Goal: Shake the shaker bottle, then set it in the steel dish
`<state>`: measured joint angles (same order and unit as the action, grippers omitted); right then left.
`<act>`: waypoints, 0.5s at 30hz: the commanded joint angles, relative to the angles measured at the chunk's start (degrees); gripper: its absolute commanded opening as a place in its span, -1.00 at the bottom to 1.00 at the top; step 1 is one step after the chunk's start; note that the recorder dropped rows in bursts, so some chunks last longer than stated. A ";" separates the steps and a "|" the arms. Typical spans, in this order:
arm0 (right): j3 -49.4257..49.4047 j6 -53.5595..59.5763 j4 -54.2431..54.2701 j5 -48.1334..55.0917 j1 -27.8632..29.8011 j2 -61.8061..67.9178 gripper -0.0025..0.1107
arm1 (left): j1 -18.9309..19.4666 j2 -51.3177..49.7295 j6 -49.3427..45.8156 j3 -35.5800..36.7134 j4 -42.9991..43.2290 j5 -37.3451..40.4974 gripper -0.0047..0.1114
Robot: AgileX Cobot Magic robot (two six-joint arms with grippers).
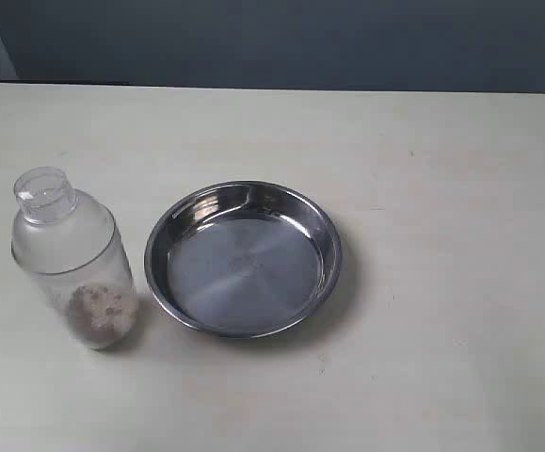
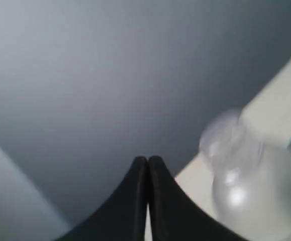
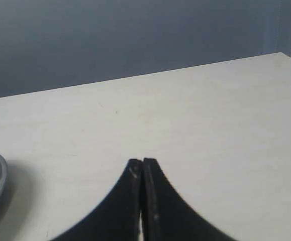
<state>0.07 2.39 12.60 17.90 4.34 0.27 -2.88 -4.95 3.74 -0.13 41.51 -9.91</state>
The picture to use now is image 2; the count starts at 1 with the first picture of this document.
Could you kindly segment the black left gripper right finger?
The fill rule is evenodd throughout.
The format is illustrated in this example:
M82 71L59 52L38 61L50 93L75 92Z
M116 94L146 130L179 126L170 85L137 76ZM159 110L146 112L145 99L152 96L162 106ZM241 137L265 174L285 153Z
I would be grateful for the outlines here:
M180 188L160 156L150 157L148 167L153 240L245 240L199 208Z

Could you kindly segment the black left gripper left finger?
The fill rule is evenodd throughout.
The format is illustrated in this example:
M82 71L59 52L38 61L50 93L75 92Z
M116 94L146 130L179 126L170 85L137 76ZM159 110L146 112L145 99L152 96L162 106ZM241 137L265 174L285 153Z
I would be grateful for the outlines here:
M58 240L144 240L147 159L136 157L110 197Z

